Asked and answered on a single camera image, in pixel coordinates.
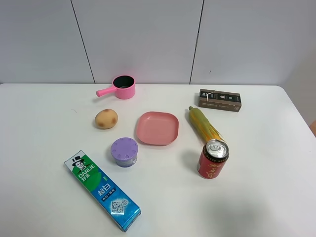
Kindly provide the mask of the pink square plate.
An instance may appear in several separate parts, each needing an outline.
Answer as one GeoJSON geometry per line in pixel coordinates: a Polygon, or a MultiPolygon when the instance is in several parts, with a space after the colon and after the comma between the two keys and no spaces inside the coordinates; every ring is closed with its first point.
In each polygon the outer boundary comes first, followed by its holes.
{"type": "Polygon", "coordinates": [[[144,144],[167,146],[178,137],[178,118],[165,112],[146,112],[137,122],[136,137],[144,144]]]}

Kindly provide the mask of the purple lidded jar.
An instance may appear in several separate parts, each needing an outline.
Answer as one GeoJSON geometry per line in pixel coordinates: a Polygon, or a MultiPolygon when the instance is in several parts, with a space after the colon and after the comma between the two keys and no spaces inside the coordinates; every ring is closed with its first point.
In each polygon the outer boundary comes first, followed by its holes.
{"type": "Polygon", "coordinates": [[[120,167],[133,166],[137,161],[138,144],[129,137],[117,139],[111,145],[111,155],[120,167]]]}

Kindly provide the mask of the pink toy saucepan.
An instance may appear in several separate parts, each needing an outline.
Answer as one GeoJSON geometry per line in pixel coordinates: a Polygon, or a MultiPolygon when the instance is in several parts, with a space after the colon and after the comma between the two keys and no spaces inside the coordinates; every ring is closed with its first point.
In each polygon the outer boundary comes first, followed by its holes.
{"type": "Polygon", "coordinates": [[[114,93],[118,99],[130,99],[135,95],[135,79],[131,76],[122,75],[113,80],[112,86],[109,88],[96,91],[97,97],[114,93]]]}

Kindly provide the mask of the toy potato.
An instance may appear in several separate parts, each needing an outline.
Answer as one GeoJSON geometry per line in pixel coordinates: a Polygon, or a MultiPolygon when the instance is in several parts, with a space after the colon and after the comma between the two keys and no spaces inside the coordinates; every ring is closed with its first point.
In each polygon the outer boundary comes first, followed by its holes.
{"type": "Polygon", "coordinates": [[[95,125],[100,129],[110,129],[116,125],[117,121],[118,115],[112,109],[104,109],[95,117],[95,125]]]}

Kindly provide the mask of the toy corn cob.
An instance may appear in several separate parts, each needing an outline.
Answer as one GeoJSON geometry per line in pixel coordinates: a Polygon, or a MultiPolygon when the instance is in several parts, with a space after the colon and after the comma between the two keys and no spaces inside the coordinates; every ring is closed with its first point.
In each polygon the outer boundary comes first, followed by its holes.
{"type": "Polygon", "coordinates": [[[189,121],[205,144],[212,139],[225,141],[199,108],[189,106],[189,121]]]}

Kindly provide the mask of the brown rectangular box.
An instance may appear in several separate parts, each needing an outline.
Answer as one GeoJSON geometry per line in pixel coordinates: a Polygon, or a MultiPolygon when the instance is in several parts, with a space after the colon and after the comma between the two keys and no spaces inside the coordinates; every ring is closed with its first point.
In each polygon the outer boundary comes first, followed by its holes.
{"type": "Polygon", "coordinates": [[[242,103],[239,93],[200,89],[198,106],[202,108],[239,112],[242,103]]]}

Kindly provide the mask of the red soda can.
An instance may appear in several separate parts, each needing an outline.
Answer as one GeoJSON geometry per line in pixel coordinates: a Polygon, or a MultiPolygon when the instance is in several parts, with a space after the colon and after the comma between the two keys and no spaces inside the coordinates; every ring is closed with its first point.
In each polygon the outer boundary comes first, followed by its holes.
{"type": "Polygon", "coordinates": [[[202,149],[197,170],[206,179],[216,178],[229,158],[228,145],[217,139],[209,140],[202,149]]]}

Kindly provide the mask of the Darlie toothpaste box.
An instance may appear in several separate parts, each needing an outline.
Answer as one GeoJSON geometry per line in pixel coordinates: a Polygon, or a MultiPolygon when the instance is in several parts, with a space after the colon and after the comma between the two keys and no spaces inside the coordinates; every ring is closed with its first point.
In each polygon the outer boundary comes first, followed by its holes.
{"type": "Polygon", "coordinates": [[[72,174],[126,232],[141,214],[140,207],[83,151],[64,162],[72,174]]]}

